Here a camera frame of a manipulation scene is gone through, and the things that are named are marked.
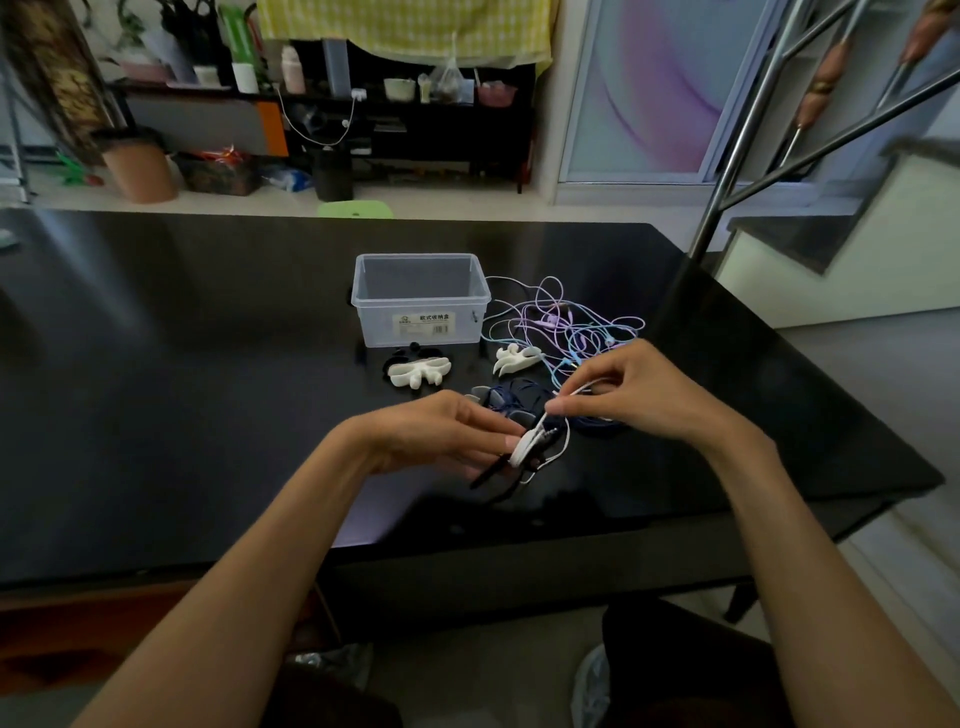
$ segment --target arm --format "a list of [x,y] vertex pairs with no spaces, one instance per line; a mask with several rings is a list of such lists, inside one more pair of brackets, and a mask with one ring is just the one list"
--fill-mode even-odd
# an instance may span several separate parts
[[452,392],[338,425],[74,728],[257,725],[303,599],[363,479],[446,457],[479,473],[513,451],[523,431]]
[[[600,394],[567,397],[599,377]],[[687,441],[713,467],[750,558],[799,726],[956,726],[960,711],[814,518],[762,431],[647,342],[586,362],[547,410]]]

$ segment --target table surface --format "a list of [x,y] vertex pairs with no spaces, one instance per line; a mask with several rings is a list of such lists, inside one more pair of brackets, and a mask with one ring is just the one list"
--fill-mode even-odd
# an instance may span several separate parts
[[[361,253],[471,252],[487,275],[557,276],[603,315],[642,316],[683,371],[776,439],[808,500],[942,482],[649,225],[7,210],[0,229],[19,241],[0,251],[0,589],[207,566],[333,426],[414,396],[383,379],[390,350],[363,347],[347,303]],[[493,347],[448,350],[445,387],[492,383]],[[728,509],[697,453],[629,429],[574,433],[525,492],[490,507],[493,493],[427,469],[374,477],[329,558]]]

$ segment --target plastic bottle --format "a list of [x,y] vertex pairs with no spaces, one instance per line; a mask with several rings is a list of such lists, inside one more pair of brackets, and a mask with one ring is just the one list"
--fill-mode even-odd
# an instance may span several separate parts
[[300,64],[297,49],[292,45],[283,46],[280,66],[283,68],[283,84],[287,87],[287,93],[306,93],[303,66]]
[[350,97],[350,62],[347,42],[339,38],[324,38],[326,77],[330,81],[330,95],[335,99]]

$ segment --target clear plastic storage box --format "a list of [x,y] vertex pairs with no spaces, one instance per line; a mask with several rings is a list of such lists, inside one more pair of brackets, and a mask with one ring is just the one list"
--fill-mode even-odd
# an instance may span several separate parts
[[358,255],[353,296],[368,347],[475,344],[490,288],[468,253]]

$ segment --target black table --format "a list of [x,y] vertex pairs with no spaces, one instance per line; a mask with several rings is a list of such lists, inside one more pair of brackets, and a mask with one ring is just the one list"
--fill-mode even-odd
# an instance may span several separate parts
[[[0,594],[197,574],[385,382],[347,304],[355,257],[468,251],[639,315],[681,369],[776,439],[840,540],[943,478],[649,225],[9,210],[0,254]],[[518,300],[492,281],[495,298]],[[450,347],[444,386],[491,383]],[[527,370],[543,377],[543,371]],[[575,434],[527,491],[372,478],[320,582],[347,640],[749,582],[729,506],[687,446]]]

